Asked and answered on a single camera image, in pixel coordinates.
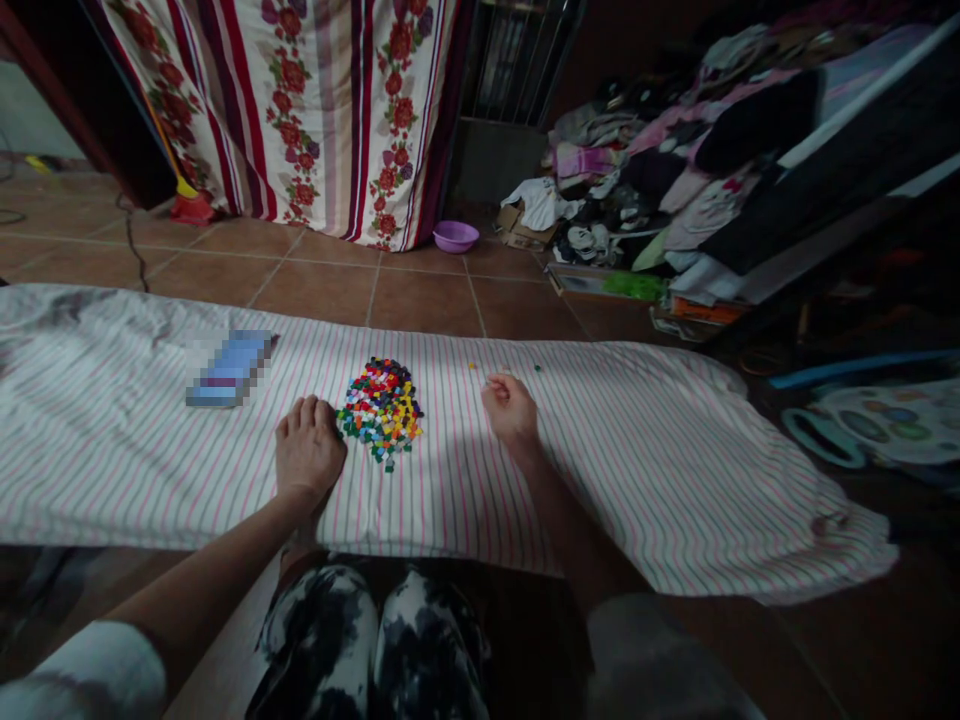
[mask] plastic basin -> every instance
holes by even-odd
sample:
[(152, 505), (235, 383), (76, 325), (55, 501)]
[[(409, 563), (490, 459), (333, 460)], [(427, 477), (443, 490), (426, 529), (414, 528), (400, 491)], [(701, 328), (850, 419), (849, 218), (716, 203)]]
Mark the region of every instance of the plastic basin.
[(433, 237), (437, 241), (438, 248), (444, 252), (459, 255), (477, 244), (480, 231), (466, 223), (444, 220), (437, 223), (437, 227), (433, 229)]

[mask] forearm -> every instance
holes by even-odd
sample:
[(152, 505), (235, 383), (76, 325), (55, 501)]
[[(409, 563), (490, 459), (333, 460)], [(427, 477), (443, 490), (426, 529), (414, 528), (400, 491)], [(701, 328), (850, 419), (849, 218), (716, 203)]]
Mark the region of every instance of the forearm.
[(104, 618), (133, 625), (150, 640), (166, 669), (168, 701), (313, 509), (311, 498), (278, 495)]
[(584, 616), (605, 600), (653, 592), (550, 464), (539, 442), (507, 445)]

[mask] cable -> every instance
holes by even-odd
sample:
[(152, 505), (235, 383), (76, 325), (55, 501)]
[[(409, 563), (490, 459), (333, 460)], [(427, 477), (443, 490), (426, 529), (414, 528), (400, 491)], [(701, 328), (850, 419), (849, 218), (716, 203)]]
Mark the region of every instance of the cable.
[[(13, 180), (13, 174), (16, 171), (17, 164), (13, 159), (13, 148), (10, 146), (10, 140), (7, 138), (7, 134), (3, 131), (3, 128), (0, 128), (0, 137), (3, 137), (3, 145), (6, 148), (7, 157), (10, 160), (10, 169), (7, 170), (7, 174), (3, 177), (0, 177), (0, 182), (6, 182), (7, 180)], [(12, 215), (13, 217), (0, 219), (0, 225), (13, 225), (14, 223), (23, 222), (27, 219), (25, 213), (17, 212), (16, 210), (3, 210), (0, 209), (0, 213), (5, 215)]]
[(123, 193), (117, 193), (117, 202), (115, 204), (117, 208), (127, 214), (124, 221), (127, 225), (127, 245), (130, 246), (130, 252), (133, 253), (133, 256), (137, 258), (137, 261), (140, 263), (140, 284), (143, 285), (143, 291), (149, 295), (150, 285), (147, 284), (147, 261), (137, 252), (137, 248), (133, 244), (133, 208), (123, 205), (121, 203), (122, 200)]

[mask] white sheet with pink stripes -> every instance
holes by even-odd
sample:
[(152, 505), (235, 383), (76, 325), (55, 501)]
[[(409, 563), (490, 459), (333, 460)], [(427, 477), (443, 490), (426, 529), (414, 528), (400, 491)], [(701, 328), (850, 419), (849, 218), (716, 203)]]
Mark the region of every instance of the white sheet with pink stripes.
[[(242, 408), (188, 408), (191, 341), (234, 328), (280, 335), (263, 381)], [(410, 369), (425, 432), (392, 475), (348, 439), (319, 527), (331, 549), (557, 571), (480, 404), (485, 374), (508, 366), (564, 476), (660, 592), (792, 602), (897, 558), (886, 519), (815, 470), (733, 373), (692, 353), (388, 332), (54, 285), (0, 290), (0, 349), (0, 542), (199, 547), (269, 500), (273, 429), (293, 401), (340, 404), (377, 355)]]

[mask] camouflage pants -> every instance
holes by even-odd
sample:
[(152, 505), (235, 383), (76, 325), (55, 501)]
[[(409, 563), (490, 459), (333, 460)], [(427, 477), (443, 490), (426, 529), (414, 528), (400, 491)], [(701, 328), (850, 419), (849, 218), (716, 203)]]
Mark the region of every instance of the camouflage pants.
[(487, 718), (486, 641), (451, 584), (416, 570), (378, 620), (363, 577), (308, 570), (276, 600), (260, 637), (270, 663), (250, 718)]

